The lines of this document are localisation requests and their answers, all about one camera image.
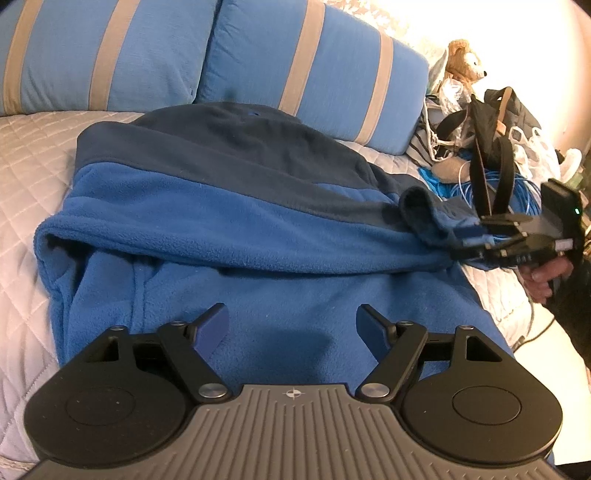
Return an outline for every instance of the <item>metal screw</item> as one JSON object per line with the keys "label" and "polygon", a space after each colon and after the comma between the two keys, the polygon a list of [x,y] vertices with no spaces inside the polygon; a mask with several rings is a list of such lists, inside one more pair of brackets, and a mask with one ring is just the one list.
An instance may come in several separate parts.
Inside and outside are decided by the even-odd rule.
{"label": "metal screw", "polygon": [[361,387],[361,393],[368,398],[384,398],[390,389],[381,383],[366,383]]}
{"label": "metal screw", "polygon": [[199,395],[203,398],[221,398],[226,393],[228,389],[221,383],[206,383],[199,387]]}

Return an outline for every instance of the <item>striped cushion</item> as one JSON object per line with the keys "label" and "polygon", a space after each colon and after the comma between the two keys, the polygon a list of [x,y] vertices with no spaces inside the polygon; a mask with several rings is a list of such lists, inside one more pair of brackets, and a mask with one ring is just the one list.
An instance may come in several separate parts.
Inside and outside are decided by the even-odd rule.
{"label": "striped cushion", "polygon": [[321,0],[223,0],[197,93],[280,108],[340,140],[402,154],[427,61]]}
{"label": "striped cushion", "polygon": [[16,0],[0,14],[0,115],[147,112],[195,99],[216,0]]}

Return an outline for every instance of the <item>crosshair logo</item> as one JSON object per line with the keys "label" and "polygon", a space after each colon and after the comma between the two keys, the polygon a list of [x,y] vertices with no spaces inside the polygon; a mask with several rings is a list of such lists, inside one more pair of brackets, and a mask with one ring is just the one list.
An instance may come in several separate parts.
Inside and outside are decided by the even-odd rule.
{"label": "crosshair logo", "polygon": [[292,400],[295,400],[297,397],[301,397],[304,393],[299,391],[296,388],[292,388],[291,390],[285,392],[285,394],[290,397]]}

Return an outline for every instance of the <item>tan strap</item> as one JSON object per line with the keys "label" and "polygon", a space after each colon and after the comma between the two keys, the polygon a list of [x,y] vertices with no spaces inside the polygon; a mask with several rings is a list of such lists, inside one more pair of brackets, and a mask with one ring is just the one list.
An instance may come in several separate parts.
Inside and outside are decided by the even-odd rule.
{"label": "tan strap", "polygon": [[8,49],[6,66],[4,67],[4,88],[2,98],[4,100],[4,114],[16,115],[22,113],[21,103],[21,79],[22,66],[25,62],[25,54],[31,38],[31,32],[37,15],[43,4],[43,0],[26,0],[22,6],[21,16]]}
{"label": "tan strap", "polygon": [[88,110],[107,110],[117,59],[140,0],[118,0],[96,55],[90,80]]}
{"label": "tan strap", "polygon": [[503,97],[501,97],[501,104],[499,105],[499,116],[496,118],[496,131],[498,131],[503,136],[507,131],[507,127],[503,123],[503,120],[505,119],[507,105],[509,105],[509,100],[511,99],[512,94],[513,89],[511,87],[505,88],[505,91],[503,92]]}
{"label": "tan strap", "polygon": [[301,99],[304,96],[312,63],[316,56],[316,50],[318,50],[322,26],[324,25],[324,9],[324,2],[308,0],[300,38],[295,48],[294,59],[291,62],[290,72],[279,102],[279,110],[290,115],[297,114]]}
{"label": "tan strap", "polygon": [[359,130],[359,135],[355,142],[366,145],[378,126],[379,117],[384,108],[384,102],[390,85],[390,75],[392,73],[392,62],[394,61],[394,42],[391,37],[385,33],[380,33],[380,49],[378,72],[375,76],[374,91],[369,101],[368,111]]}

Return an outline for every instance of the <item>hand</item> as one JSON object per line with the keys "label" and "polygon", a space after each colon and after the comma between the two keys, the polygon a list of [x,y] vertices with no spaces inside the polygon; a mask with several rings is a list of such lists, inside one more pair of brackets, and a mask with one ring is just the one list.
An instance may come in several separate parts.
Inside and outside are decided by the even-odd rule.
{"label": "hand", "polygon": [[573,264],[568,258],[557,257],[541,267],[519,267],[519,273],[523,278],[525,291],[532,300],[545,304],[546,300],[552,296],[552,289],[548,282],[558,277],[568,278],[573,272],[573,268]]}

